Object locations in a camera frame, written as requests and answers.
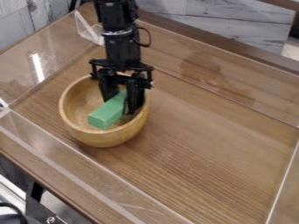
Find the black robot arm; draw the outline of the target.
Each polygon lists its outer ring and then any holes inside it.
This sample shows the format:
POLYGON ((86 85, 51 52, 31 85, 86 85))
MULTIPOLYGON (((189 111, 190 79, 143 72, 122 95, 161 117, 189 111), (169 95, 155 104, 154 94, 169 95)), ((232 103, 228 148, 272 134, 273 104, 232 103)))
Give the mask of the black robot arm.
POLYGON ((142 47, 153 40, 141 42, 139 31, 149 30, 137 24, 139 18, 137 0, 94 0, 98 21, 105 38, 105 59, 93 59, 91 76, 98 79, 103 100, 107 102, 126 86, 126 113, 134 114, 145 104, 146 89, 154 84, 154 67, 142 61, 142 47))

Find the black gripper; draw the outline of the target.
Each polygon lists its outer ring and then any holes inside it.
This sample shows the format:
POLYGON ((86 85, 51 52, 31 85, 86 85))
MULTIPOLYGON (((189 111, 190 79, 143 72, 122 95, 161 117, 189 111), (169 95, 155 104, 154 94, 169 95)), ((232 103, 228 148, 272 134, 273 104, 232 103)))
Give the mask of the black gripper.
POLYGON ((103 100, 107 102, 119 93, 119 85, 126 85, 127 113, 133 115, 145 105, 146 89, 153 87, 154 68, 142 61, 142 47, 150 47, 141 40, 139 30, 103 31, 107 57, 93 59, 91 76, 98 78, 103 100))

